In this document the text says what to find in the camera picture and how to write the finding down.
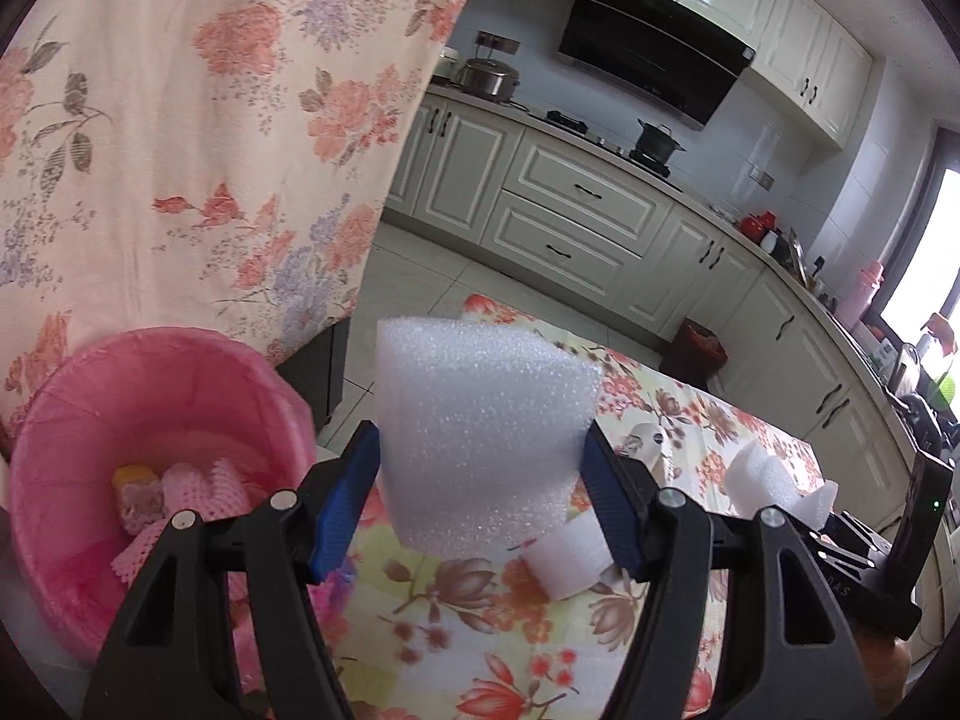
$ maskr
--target gas stove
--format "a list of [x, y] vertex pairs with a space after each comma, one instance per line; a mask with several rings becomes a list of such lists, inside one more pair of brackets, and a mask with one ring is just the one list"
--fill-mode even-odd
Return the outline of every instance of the gas stove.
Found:
[[530, 114], [533, 119], [536, 119], [538, 122], [545, 122], [546, 124], [551, 124], [552, 127], [557, 127], [562, 129], [564, 132], [568, 132], [571, 135], [575, 135], [578, 138], [581, 138], [588, 143], [593, 143], [594, 146], [600, 146], [604, 151], [608, 151], [614, 156], [618, 156], [620, 159], [625, 162], [629, 162], [631, 165], [639, 167], [640, 170], [646, 170], [650, 175], [656, 175], [661, 181], [664, 181], [665, 184], [673, 187], [677, 191], [683, 191], [676, 184], [671, 183], [670, 181], [670, 169], [662, 162], [656, 162], [655, 159], [644, 154], [642, 151], [637, 151], [633, 149], [632, 151], [627, 151], [623, 146], [619, 146], [617, 143], [607, 143], [599, 135], [594, 135], [590, 132], [589, 127], [586, 122], [580, 122], [577, 119], [567, 116], [566, 114], [560, 113], [560, 111], [547, 111], [545, 116], [537, 116], [535, 114]]

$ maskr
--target metal screw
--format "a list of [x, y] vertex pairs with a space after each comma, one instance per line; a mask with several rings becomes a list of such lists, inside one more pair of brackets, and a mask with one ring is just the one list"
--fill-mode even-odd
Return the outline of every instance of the metal screw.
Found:
[[184, 509], [182, 512], [174, 514], [173, 519], [170, 521], [178, 531], [185, 531], [187, 528], [193, 527], [197, 521], [197, 516], [194, 512], [191, 512], [190, 509]]
[[287, 509], [293, 509], [296, 506], [296, 493], [293, 490], [277, 490], [270, 497], [270, 505], [277, 512], [285, 512]]
[[664, 488], [656, 494], [656, 499], [667, 509], [680, 509], [686, 503], [686, 496], [676, 488]]
[[770, 528], [779, 528], [786, 524], [786, 517], [779, 512], [779, 509], [764, 509], [760, 512], [760, 522]]

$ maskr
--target black pot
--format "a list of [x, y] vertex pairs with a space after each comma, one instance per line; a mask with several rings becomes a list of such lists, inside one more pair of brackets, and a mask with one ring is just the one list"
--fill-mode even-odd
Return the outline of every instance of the black pot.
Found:
[[666, 161], [674, 151], [686, 151], [673, 139], [670, 127], [665, 127], [663, 124], [647, 124], [641, 119], [637, 119], [637, 122], [643, 124], [643, 134], [637, 139], [637, 151], [660, 162], [661, 165], [666, 165]]

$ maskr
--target table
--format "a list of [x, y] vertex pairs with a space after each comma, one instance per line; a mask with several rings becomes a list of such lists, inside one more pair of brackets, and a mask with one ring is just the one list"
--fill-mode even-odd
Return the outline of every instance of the table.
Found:
[[[669, 435], [671, 485], [706, 509], [734, 514], [723, 477], [758, 440], [804, 493], [822, 477], [800, 440], [706, 392], [483, 295], [471, 322], [515, 324], [603, 365], [596, 420], [611, 446], [656, 421]], [[590, 502], [574, 488], [572, 514]], [[472, 560], [419, 555], [397, 542], [374, 488], [344, 566], [323, 586], [320, 627], [357, 720], [596, 720], [640, 616], [645, 586], [598, 583], [550, 603], [516, 552]], [[709, 706], [726, 607], [726, 573], [712, 572], [699, 661], [686, 704]]]

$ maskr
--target pink thermos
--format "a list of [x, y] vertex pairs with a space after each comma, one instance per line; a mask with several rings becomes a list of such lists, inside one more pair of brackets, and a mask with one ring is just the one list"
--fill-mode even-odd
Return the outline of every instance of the pink thermos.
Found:
[[870, 307], [874, 295], [880, 289], [881, 281], [883, 281], [882, 264], [875, 262], [867, 266], [865, 271], [860, 272], [860, 276], [856, 280], [856, 286], [851, 293], [840, 301], [840, 305], [837, 306], [836, 313], [833, 315], [834, 319], [848, 330], [853, 330], [853, 327], [860, 322], [864, 312]]

